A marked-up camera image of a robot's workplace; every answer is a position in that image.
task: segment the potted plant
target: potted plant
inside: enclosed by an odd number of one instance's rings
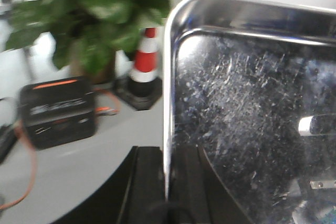
[[[169,0],[20,2],[12,9],[6,49],[30,46],[49,31],[56,41],[54,65],[60,69],[76,56],[73,62],[94,77],[113,64],[115,51],[135,51],[140,29],[161,25],[169,11]]]

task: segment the traffic cone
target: traffic cone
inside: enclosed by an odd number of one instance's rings
[[[157,77],[155,28],[146,28],[132,70],[115,82],[114,92],[137,110],[148,110],[162,95],[162,80]]]

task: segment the metal tray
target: metal tray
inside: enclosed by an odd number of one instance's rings
[[[174,146],[201,144],[255,223],[333,223],[335,25],[330,9],[182,1],[165,30],[165,174]]]

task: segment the orange cable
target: orange cable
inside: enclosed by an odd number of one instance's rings
[[[99,93],[102,93],[102,94],[105,94],[107,95],[113,102],[114,102],[114,105],[115,105],[115,109],[112,109],[116,114],[120,112],[120,109],[121,109],[121,105],[120,105],[120,101],[118,100],[118,98],[112,94],[110,91],[106,90],[106,89],[99,89],[99,88],[94,88],[95,91],[99,92]],[[109,110],[111,109],[110,107],[99,107],[99,108],[96,108],[96,111],[104,111],[104,110]]]
[[[35,178],[36,178],[36,173],[37,173],[36,151],[35,151],[35,148],[33,147],[32,143],[31,143],[31,141],[29,140],[29,138],[25,134],[25,132],[22,128],[22,122],[21,121],[19,121],[18,126],[16,126],[14,128],[14,133],[15,133],[16,137],[21,141],[21,143],[28,149],[28,152],[29,152],[29,155],[30,155],[30,160],[31,160],[30,180],[29,180],[29,184],[28,184],[28,187],[26,189],[26,192],[20,198],[18,198],[17,200],[14,200],[10,203],[0,205],[0,210],[15,206],[16,204],[18,204],[22,200],[24,200],[33,188]]]

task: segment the black electronic device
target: black electronic device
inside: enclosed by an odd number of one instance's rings
[[[92,136],[96,131],[95,95],[84,77],[24,86],[19,110],[37,148],[48,148]]]

